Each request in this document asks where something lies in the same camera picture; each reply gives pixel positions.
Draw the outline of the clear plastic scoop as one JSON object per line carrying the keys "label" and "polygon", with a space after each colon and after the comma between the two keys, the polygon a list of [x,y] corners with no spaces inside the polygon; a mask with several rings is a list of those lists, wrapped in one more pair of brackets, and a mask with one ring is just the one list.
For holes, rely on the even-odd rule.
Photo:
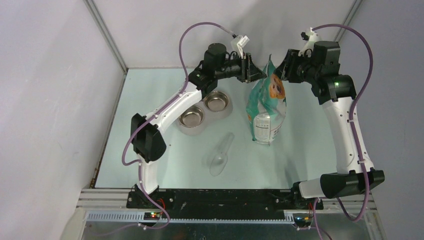
{"label": "clear plastic scoop", "polygon": [[209,173],[213,177],[217,177],[225,169],[229,159],[228,151],[234,141],[234,138],[234,133],[228,132],[215,148],[209,165]]}

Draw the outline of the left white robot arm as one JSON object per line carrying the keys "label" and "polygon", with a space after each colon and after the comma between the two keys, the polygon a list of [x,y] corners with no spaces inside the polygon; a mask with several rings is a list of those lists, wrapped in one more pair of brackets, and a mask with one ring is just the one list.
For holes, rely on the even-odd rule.
{"label": "left white robot arm", "polygon": [[221,79],[236,78],[242,83],[263,79],[266,74],[257,67],[250,53],[228,52],[222,43],[208,46],[199,65],[187,75],[181,89],[166,103],[146,115],[131,118],[131,135],[126,144],[132,146],[139,165],[137,187],[142,190],[138,201],[145,208],[158,202],[155,192],[158,167],[156,161],[165,153],[167,145],[162,134],[191,106],[197,104],[218,86]]}

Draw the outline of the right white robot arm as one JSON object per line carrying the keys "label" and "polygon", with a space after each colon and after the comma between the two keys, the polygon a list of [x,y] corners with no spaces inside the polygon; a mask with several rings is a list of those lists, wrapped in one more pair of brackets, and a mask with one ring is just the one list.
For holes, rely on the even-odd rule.
{"label": "right white robot arm", "polygon": [[336,172],[293,185],[291,204],[304,209],[311,198],[340,198],[368,193],[385,181],[383,170],[376,170],[367,154],[352,103],[357,99],[353,79],[340,74],[340,45],[317,41],[304,53],[288,49],[275,75],[290,83],[309,83],[328,123],[336,152]]}

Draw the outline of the teal pet food bag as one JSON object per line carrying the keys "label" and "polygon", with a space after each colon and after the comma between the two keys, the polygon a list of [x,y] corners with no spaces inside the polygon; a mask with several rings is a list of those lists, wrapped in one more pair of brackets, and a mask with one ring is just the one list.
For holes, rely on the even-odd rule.
{"label": "teal pet food bag", "polygon": [[251,89],[246,105],[252,140],[270,145],[276,138],[286,117],[287,101],[282,80],[274,74],[276,67],[269,56],[263,69],[266,78]]}

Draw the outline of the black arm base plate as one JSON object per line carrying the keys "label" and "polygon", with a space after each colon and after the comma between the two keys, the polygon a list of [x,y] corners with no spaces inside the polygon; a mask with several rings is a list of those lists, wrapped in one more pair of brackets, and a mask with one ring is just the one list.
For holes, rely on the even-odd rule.
{"label": "black arm base plate", "polygon": [[322,210],[322,203],[305,199],[287,189],[182,189],[160,188],[149,196],[134,188],[128,193],[126,208],[163,207],[172,220],[287,220],[288,211]]}

